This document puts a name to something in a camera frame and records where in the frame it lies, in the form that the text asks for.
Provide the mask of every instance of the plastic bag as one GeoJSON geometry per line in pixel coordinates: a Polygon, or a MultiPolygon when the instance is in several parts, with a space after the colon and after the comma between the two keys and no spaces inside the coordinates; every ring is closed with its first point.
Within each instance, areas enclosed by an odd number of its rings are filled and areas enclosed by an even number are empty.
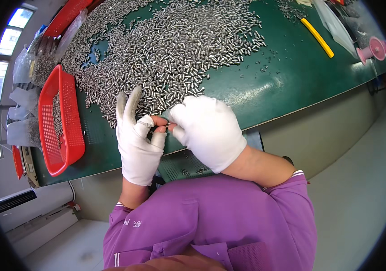
{"type": "Polygon", "coordinates": [[[26,50],[26,45],[18,55],[14,63],[14,70],[12,72],[12,83],[13,84],[22,84],[29,83],[31,77],[31,70],[33,67],[33,62],[35,61],[35,56],[28,54],[26,50]]]}
{"type": "Polygon", "coordinates": [[[38,116],[38,90],[30,89],[24,90],[19,87],[15,88],[15,90],[9,95],[9,98],[20,106],[23,106],[29,112],[31,112],[34,116],[38,116]]]}
{"type": "Polygon", "coordinates": [[[47,28],[47,26],[43,25],[36,33],[35,36],[33,37],[33,41],[30,43],[29,48],[28,48],[28,54],[31,55],[37,55],[37,51],[39,48],[39,45],[41,43],[41,40],[43,38],[44,32],[47,28]]]}
{"type": "Polygon", "coordinates": [[[87,16],[88,16],[88,10],[83,9],[77,15],[77,17],[74,19],[71,25],[68,27],[68,29],[65,32],[65,35],[63,35],[63,37],[60,39],[60,42],[59,42],[58,48],[56,49],[56,54],[55,54],[55,59],[57,63],[59,63],[60,59],[63,57],[63,55],[65,55],[66,49],[71,43],[72,38],[74,37],[74,35],[76,34],[80,26],[85,22],[87,16]]]}
{"type": "Polygon", "coordinates": [[[24,121],[30,115],[29,110],[24,108],[24,106],[20,107],[10,107],[8,110],[8,118],[12,120],[24,121]]]}
{"type": "Polygon", "coordinates": [[[7,144],[41,149],[39,125],[36,117],[15,121],[6,126],[7,144]]]}

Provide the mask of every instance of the hand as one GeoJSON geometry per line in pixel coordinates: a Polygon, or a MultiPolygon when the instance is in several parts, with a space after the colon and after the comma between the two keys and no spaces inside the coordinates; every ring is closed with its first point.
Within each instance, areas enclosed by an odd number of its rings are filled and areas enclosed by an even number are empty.
{"type": "Polygon", "coordinates": [[[157,116],[143,116],[135,119],[135,112],[142,88],[136,86],[131,92],[127,104],[125,93],[120,92],[116,103],[116,138],[122,160],[123,177],[136,185],[150,186],[152,177],[163,155],[164,141],[166,139],[167,120],[157,116]],[[149,129],[157,125],[151,141],[146,136],[149,129]]]}
{"type": "Polygon", "coordinates": [[[169,130],[214,173],[226,169],[246,147],[237,118],[222,101],[187,96],[169,113],[169,130]]]}

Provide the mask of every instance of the purple shirt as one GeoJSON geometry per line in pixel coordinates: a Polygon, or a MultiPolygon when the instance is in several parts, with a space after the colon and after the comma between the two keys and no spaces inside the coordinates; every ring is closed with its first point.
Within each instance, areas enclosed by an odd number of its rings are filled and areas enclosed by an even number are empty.
{"type": "Polygon", "coordinates": [[[263,190],[217,174],[169,182],[135,210],[117,203],[104,268],[179,255],[191,244],[230,271],[248,266],[247,257],[262,261],[260,270],[312,270],[317,235],[306,185],[302,171],[263,190]]]}

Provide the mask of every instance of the red container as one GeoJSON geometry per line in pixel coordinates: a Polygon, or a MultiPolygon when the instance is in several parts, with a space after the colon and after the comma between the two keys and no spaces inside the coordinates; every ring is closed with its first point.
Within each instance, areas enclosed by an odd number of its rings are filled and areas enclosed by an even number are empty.
{"type": "Polygon", "coordinates": [[[64,72],[60,64],[50,73],[41,91],[38,118],[39,135],[47,170],[51,176],[58,176],[85,152],[74,77],[64,72]],[[53,98],[58,90],[63,130],[63,135],[59,138],[61,144],[53,124],[53,98]]]}
{"type": "Polygon", "coordinates": [[[92,0],[69,0],[47,27],[44,35],[57,37],[73,22],[80,11],[92,0]]]}

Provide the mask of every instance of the yellow utility knife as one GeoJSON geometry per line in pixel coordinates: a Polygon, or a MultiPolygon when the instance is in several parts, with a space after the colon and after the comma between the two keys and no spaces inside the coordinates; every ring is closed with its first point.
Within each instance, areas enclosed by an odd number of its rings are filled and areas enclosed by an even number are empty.
{"type": "Polygon", "coordinates": [[[318,31],[316,31],[316,29],[303,17],[301,17],[300,15],[297,15],[298,19],[301,20],[301,22],[307,27],[307,29],[313,34],[313,36],[316,38],[316,40],[319,42],[319,44],[322,46],[322,48],[324,49],[324,51],[327,53],[327,55],[332,58],[334,57],[334,53],[333,51],[331,51],[330,47],[328,46],[328,44],[326,43],[326,41],[324,41],[324,39],[320,36],[320,34],[318,33],[318,31]]]}

